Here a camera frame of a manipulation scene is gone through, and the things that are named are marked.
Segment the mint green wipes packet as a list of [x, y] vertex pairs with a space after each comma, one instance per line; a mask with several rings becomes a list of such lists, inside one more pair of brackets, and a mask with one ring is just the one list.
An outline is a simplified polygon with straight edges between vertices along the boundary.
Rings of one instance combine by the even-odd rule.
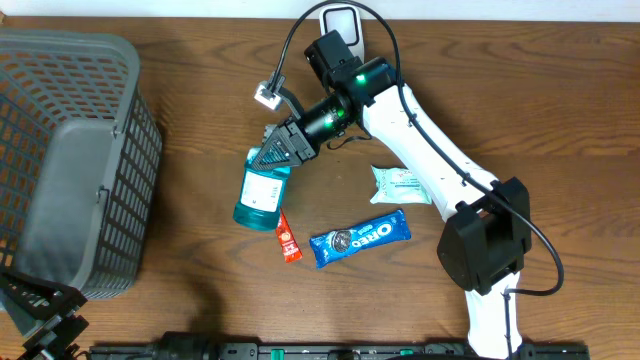
[[377, 188], [371, 204], [432, 204], [431, 197], [410, 170], [374, 166], [371, 170]]

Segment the blue Oreo cookie pack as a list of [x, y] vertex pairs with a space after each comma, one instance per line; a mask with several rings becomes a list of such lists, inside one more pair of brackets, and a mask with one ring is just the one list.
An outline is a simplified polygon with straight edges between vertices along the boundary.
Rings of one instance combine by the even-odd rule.
[[349, 228], [331, 230], [310, 238], [316, 268], [348, 258], [363, 250], [412, 237], [405, 213], [397, 209], [383, 216], [369, 219]]

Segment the red Nescafe coffee stick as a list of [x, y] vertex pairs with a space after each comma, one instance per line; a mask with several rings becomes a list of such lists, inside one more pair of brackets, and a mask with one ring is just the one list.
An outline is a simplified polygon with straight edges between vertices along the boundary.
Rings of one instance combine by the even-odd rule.
[[296, 262], [303, 257], [283, 211], [280, 211], [275, 233], [286, 263]]

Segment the teal lidded small jar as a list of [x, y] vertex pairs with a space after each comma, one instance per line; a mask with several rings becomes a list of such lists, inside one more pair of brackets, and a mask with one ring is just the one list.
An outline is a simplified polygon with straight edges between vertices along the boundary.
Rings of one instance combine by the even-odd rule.
[[245, 173], [233, 219], [240, 225], [257, 231], [274, 231], [279, 223], [281, 204], [291, 175], [288, 167], [269, 171], [251, 169], [259, 147], [249, 150]]

